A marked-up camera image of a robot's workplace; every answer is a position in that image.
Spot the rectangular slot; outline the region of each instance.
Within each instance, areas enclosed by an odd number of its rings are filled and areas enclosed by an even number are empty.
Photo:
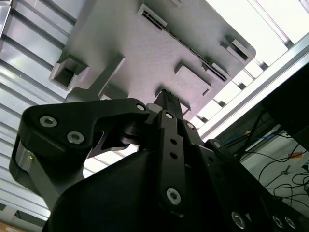
[[[74,72],[65,68],[62,70],[62,72],[55,76],[53,81],[58,82],[60,85],[68,88],[73,77]]]
[[[212,66],[207,66],[205,63],[202,64],[202,67],[204,68],[204,70],[206,71],[206,73],[213,77],[213,78],[219,78],[221,79],[223,82],[227,81],[227,78],[222,75],[219,71],[217,71],[214,67]]]
[[[163,25],[160,24],[154,17],[152,17],[149,13],[146,11],[143,11],[141,14],[143,17],[145,17],[149,22],[151,22],[155,27],[157,27],[159,30],[162,30]]]
[[[234,46],[233,50],[244,60],[247,60],[249,57],[244,54],[238,47]]]
[[[181,7],[182,2],[180,0],[171,0],[176,6]]]
[[[209,88],[203,93],[203,96],[205,96],[209,92]]]

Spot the gray plastic part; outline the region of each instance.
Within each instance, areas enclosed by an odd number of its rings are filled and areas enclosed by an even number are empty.
[[[113,0],[96,1],[91,10],[85,7],[64,49],[91,68],[80,87],[88,88],[109,60],[121,53],[126,60],[107,87],[114,86],[144,104],[154,102],[157,91],[165,87],[179,97],[184,118],[193,118],[253,59],[255,50],[206,1],[181,3],[177,7],[170,0]],[[234,40],[249,51],[244,62],[221,46]],[[195,76],[179,78],[175,72],[179,64]],[[210,67],[205,70],[202,64]],[[198,79],[204,81],[202,85],[196,85]],[[205,84],[211,89],[200,94]],[[199,93],[197,98],[192,98],[193,92]]]
[[[73,56],[59,60],[52,69],[49,79],[65,90],[74,87],[88,74],[89,67]]]
[[[181,7],[182,6],[182,2],[181,0],[171,0],[176,6]]]
[[[89,102],[101,100],[104,92],[106,91],[105,87],[107,86],[109,80],[119,70],[124,60],[125,58],[121,54],[118,54],[116,57],[110,60],[108,66],[94,81],[94,83],[90,86],[89,89],[75,87],[67,95],[64,102]]]
[[[249,49],[243,46],[237,39],[231,36],[227,36],[226,39],[226,42],[222,42],[222,47],[239,62],[246,64],[251,57],[254,57],[255,51],[252,49],[249,51]]]

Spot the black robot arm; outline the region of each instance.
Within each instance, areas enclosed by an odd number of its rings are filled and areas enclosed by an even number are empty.
[[[84,179],[84,161],[129,144],[138,152]],[[136,99],[34,106],[22,116],[10,172],[43,197],[44,230],[309,231],[217,140],[204,143],[163,90]]]

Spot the blue cable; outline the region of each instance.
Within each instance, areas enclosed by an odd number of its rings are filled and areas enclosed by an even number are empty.
[[[275,132],[271,133],[271,134],[268,135],[268,136],[264,136],[264,137],[253,137],[252,139],[269,139],[269,138],[272,138],[272,137],[275,136],[274,133],[275,133]],[[243,136],[243,135],[236,135],[236,136],[234,136],[234,137],[232,137],[232,138],[226,140],[226,142],[224,143],[224,146],[225,146],[226,144],[228,144],[229,142],[235,141],[235,140],[237,140],[238,138],[240,138],[240,137],[242,137],[242,136]]]

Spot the rectangular notch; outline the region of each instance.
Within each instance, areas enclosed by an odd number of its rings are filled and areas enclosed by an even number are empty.
[[[160,18],[155,12],[149,9],[145,4],[141,5],[138,14],[147,19],[148,22],[153,24],[159,30],[162,30],[162,28],[165,28],[167,25],[167,23],[162,18]]]
[[[227,37],[227,42],[222,42],[221,46],[224,47],[234,58],[243,64],[249,60],[250,52],[236,39]]]

